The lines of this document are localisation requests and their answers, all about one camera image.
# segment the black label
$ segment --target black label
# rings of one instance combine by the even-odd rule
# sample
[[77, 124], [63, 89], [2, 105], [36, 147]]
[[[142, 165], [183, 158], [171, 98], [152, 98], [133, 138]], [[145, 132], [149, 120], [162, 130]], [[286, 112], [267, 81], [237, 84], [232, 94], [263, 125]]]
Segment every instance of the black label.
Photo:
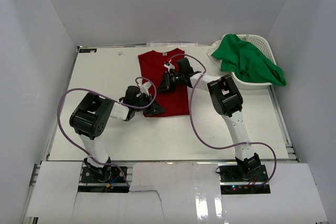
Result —
[[97, 52], [96, 48], [82, 48], [79, 52]]

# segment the gray wall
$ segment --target gray wall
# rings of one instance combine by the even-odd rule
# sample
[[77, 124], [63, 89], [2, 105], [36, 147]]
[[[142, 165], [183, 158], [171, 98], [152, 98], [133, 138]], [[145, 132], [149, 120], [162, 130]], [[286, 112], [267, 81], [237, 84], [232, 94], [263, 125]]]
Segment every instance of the gray wall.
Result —
[[20, 223], [76, 48], [50, 0], [0, 0], [0, 223]]
[[51, 0], [77, 46], [266, 37], [286, 0]]
[[267, 39], [288, 80], [277, 96], [294, 148], [336, 223], [336, 0], [287, 0]]

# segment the red cloth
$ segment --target red cloth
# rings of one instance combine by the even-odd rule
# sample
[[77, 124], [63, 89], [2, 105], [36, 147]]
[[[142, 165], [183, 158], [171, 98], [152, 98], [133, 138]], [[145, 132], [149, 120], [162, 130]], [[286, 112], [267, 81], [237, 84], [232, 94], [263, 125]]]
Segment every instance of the red cloth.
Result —
[[[169, 52], [156, 52], [154, 50], [139, 55], [139, 63], [141, 68], [141, 76], [150, 79], [155, 87], [158, 88], [162, 82], [163, 73], [167, 69], [163, 66], [166, 61], [173, 55], [184, 54], [184, 51], [176, 48]], [[176, 61], [184, 56], [177, 56], [172, 59], [172, 64], [178, 71]], [[149, 115], [149, 117], [163, 117], [173, 115], [189, 115], [188, 107], [188, 91], [187, 86], [178, 85], [173, 92], [157, 94], [155, 99], [158, 104], [165, 109], [165, 113], [158, 115]]]

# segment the plastic basket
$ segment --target plastic basket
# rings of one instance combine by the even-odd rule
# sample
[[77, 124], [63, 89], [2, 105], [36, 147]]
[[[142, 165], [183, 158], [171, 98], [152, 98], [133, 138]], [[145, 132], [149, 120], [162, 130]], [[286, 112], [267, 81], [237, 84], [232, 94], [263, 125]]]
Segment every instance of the plastic basket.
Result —
[[[261, 36], [258, 35], [251, 35], [251, 34], [239, 34], [237, 35], [241, 40], [251, 42], [253, 45], [255, 45], [259, 50], [272, 62], [276, 65], [273, 53], [271, 51], [271, 47], [269, 46], [269, 43], [267, 42], [266, 39], [262, 38]], [[211, 56], [211, 54], [215, 51], [214, 48], [219, 46], [220, 42], [222, 40], [219, 40], [215, 42], [211, 48], [209, 49], [207, 55], [209, 56], [210, 60], [217, 65], [219, 68], [220, 66], [220, 60], [215, 59], [214, 57]], [[269, 82], [266, 83], [251, 83], [251, 82], [244, 82], [239, 80], [235, 73], [231, 72], [232, 78], [234, 82], [236, 83], [237, 87], [239, 89], [246, 89], [246, 90], [257, 90], [257, 89], [264, 89], [267, 88], [268, 86], [272, 85]]]

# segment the green cloth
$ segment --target green cloth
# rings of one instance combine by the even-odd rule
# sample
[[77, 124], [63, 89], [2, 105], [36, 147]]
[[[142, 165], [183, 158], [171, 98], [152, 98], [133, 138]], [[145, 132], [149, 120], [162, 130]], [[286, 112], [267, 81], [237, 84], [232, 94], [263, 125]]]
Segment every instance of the green cloth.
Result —
[[282, 69], [267, 59], [256, 46], [242, 41], [235, 34], [226, 35], [212, 56], [222, 60], [221, 71], [234, 72], [241, 81], [286, 85]]

